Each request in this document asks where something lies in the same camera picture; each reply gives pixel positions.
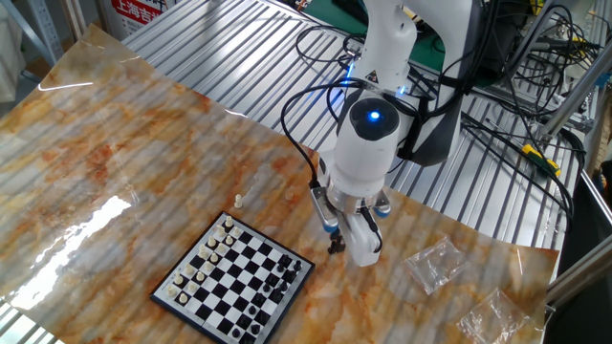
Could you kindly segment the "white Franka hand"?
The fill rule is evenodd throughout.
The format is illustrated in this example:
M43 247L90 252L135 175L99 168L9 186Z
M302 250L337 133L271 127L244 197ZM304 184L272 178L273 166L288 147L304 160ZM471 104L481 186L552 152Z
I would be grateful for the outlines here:
M329 233L330 254L348 250L359 267L378 262L383 238L373 213L383 210L381 181L342 171L334 153L325 151L318 158L313 203L324 230Z

